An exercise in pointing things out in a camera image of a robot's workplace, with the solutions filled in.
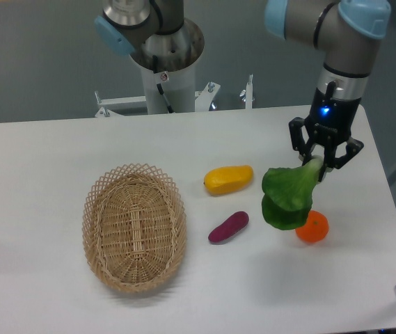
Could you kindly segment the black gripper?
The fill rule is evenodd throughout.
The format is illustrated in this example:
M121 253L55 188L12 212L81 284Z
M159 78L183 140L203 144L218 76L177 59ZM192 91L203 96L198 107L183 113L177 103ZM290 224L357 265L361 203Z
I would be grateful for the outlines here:
M326 99L318 88L310 107L309 116L296 117L289 122L292 148L299 153L303 161L315 158L312 151L316 144L324 146L324 158L319 170L318 182L322 182L326 173L341 169L363 148L363 142L351 136L351 126L361 98L356 100ZM346 142L345 154L336 157L340 144Z

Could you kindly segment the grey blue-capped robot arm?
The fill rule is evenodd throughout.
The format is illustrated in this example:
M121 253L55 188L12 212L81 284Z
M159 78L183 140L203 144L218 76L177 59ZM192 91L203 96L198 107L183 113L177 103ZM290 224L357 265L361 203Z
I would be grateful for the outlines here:
M271 34L325 53L310 112L290 121L292 147L303 163L324 150L319 178L342 168L363 148L351 125L386 36L387 1L269 1L264 24ZM198 108L195 66L205 40L184 16L182 1L105 1L95 18L102 41L138 65L148 112Z

